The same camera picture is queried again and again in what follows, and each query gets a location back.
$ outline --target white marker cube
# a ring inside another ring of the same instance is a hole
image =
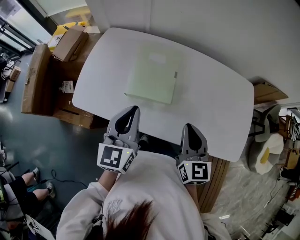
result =
[[[183,184],[202,184],[210,180],[211,162],[183,161],[177,168]]]
[[[99,143],[97,165],[105,170],[125,174],[134,158],[133,149]]]

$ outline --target wooden bench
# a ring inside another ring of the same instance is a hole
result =
[[[210,156],[211,176],[210,181],[197,186],[197,195],[199,200],[200,212],[210,212],[216,202],[223,185],[229,163],[226,160]]]

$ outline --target light green folder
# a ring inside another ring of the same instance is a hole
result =
[[[180,60],[181,53],[168,45],[156,43],[140,45],[125,94],[170,104]]]

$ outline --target wooden plank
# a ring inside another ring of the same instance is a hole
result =
[[[212,162],[212,160],[213,160],[213,156],[209,156],[208,161]],[[200,199],[202,192],[204,190],[204,186],[205,186],[205,184],[197,185],[197,197],[198,197],[197,199]]]
[[[218,176],[220,175],[220,172],[221,172],[221,175],[223,173],[223,169],[221,168],[222,163],[223,163],[223,160],[218,158],[218,160],[217,160],[217,166],[216,166],[216,170],[215,170],[215,174],[210,179],[210,188],[208,189],[207,194],[205,196],[205,199],[204,199],[204,201],[202,203],[201,212],[205,212],[205,207],[206,207],[206,205],[207,205],[207,203],[208,203],[208,201],[210,199],[212,191],[213,191],[215,185],[216,184],[218,185]]]
[[[222,173],[221,179],[219,181],[219,185],[218,185],[217,189],[214,191],[213,196],[210,198],[211,200],[209,201],[208,206],[206,206],[206,209],[205,209],[206,212],[211,212],[213,206],[215,205],[217,197],[218,197],[218,195],[220,193],[220,190],[221,190],[221,188],[223,186],[224,179],[225,179],[225,177],[227,175],[229,164],[230,164],[229,161],[225,161],[225,166],[224,166],[224,169],[223,169],[223,173]]]
[[[213,160],[212,160],[212,163],[211,163],[211,175],[210,175],[211,178],[213,178],[213,175],[215,174],[217,162],[218,162],[218,158],[214,157]],[[200,206],[200,208],[201,208],[201,206],[203,204],[203,201],[204,201],[204,199],[206,197],[207,191],[210,188],[210,184],[211,184],[211,181],[209,181],[209,182],[207,182],[207,183],[204,184],[204,189],[203,189],[202,194],[201,194],[201,196],[199,198],[199,206]]]

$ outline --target sleeve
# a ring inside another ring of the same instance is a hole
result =
[[[62,212],[56,240],[83,240],[89,233],[92,220],[99,216],[108,191],[98,182],[76,194]]]
[[[214,236],[216,240],[231,240],[228,230],[217,216],[209,213],[201,213],[200,216],[208,234]]]

